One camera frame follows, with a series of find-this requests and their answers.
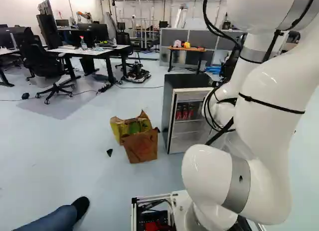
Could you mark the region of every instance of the mini fridge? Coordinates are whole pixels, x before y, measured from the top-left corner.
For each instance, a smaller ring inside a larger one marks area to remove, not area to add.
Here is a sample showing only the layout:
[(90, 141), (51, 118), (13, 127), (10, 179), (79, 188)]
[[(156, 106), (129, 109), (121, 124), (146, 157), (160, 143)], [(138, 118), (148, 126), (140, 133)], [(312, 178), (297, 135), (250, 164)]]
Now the mini fridge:
[(164, 82), (162, 134), (168, 154), (205, 144), (210, 126), (201, 115), (203, 101), (213, 89), (206, 74), (167, 74)]

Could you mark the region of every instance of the gray floor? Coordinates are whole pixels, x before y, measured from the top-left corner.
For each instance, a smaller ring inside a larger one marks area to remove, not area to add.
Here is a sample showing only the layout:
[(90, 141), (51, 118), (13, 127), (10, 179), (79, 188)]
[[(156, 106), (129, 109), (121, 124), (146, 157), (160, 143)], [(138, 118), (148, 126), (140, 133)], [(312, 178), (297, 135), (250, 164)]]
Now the gray floor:
[[(75, 67), (80, 63), (72, 61)], [(163, 85), (167, 67), (143, 61), (152, 78), (141, 85)], [(105, 62), (95, 61), (106, 74)], [(26, 82), (27, 70), (6, 72), (13, 88), (0, 87), (0, 100), (31, 97), (38, 87)], [(102, 84), (90, 77), (77, 82), (76, 92), (96, 90)], [(130, 230), (131, 197), (183, 189), (180, 167), (183, 154), (168, 156), (159, 136), (159, 158), (131, 165), (112, 134), (113, 116), (131, 118), (143, 109), (153, 126), (160, 127), (163, 88), (120, 89), (95, 95), (90, 91), (72, 99), (57, 96), (46, 106), (42, 100), (0, 102), (0, 230), (6, 231), (50, 213), (86, 195), (90, 210), (79, 231)], [(288, 220), (270, 231), (313, 230), (318, 216), (319, 91), (311, 99), (291, 143), (290, 170), (293, 210)], [(113, 149), (110, 158), (106, 150)]]

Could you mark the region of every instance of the yellow toy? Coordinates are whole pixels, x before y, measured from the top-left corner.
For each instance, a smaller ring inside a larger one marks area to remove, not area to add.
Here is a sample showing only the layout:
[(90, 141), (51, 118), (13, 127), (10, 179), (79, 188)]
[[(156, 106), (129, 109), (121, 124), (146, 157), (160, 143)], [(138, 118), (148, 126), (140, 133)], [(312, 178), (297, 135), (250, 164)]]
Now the yellow toy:
[(184, 48), (190, 48), (190, 43), (189, 42), (185, 42), (184, 43)]

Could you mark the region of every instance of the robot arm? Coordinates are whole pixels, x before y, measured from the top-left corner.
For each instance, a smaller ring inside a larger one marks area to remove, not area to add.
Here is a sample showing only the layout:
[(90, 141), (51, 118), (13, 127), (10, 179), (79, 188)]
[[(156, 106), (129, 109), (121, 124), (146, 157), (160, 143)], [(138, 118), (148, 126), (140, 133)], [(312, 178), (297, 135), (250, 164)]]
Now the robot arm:
[[(235, 136), (253, 158), (205, 145), (195, 145), (186, 152), (183, 181), (198, 210), (198, 220), (208, 230), (213, 230), (207, 225), (209, 221), (218, 222), (216, 205), (260, 224), (274, 225), (286, 220), (292, 202), (289, 143), (319, 84), (319, 0), (227, 3), (230, 20), (248, 36), (231, 81), (217, 90), (209, 106), (214, 116), (222, 117), (220, 108), (216, 108), (217, 99), (238, 98), (229, 116), (234, 117)], [(276, 29), (292, 28), (305, 28), (296, 48), (265, 63), (256, 63), (260, 54), (268, 50)]]
[(90, 12), (82, 13), (82, 12), (78, 11), (78, 12), (76, 12), (76, 15), (78, 17), (78, 23), (81, 23), (81, 17), (87, 19), (89, 23), (93, 23), (93, 19), (92, 19)]

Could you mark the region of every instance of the silver ring band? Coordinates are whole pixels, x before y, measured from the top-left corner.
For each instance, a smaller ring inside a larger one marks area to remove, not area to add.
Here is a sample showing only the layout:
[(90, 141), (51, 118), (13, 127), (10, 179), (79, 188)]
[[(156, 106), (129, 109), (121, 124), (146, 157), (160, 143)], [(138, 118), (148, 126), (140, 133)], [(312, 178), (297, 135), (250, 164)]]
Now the silver ring band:
[[(253, 50), (247, 47), (243, 47), (240, 53), (240, 57), (249, 61), (262, 63), (265, 57), (265, 54), (266, 52), (264, 51), (258, 51), (258, 50)], [(270, 58), (273, 58), (275, 55), (276, 55), (276, 52), (272, 52)]]
[(247, 160), (233, 155), (231, 158), (232, 176), (228, 194), (222, 207), (239, 214), (245, 208), (250, 192), (250, 167)]
[[(310, 0), (295, 0), (289, 12), (287, 13), (286, 17), (284, 18), (282, 23), (277, 27), (277, 29), (279, 30), (290, 29), (293, 22), (302, 16), (309, 2)], [(302, 18), (302, 20), (294, 27), (294, 30), (300, 30), (305, 28), (318, 14), (318, 11), (319, 11), (319, 0), (314, 0), (313, 3), (311, 4), (310, 9)]]

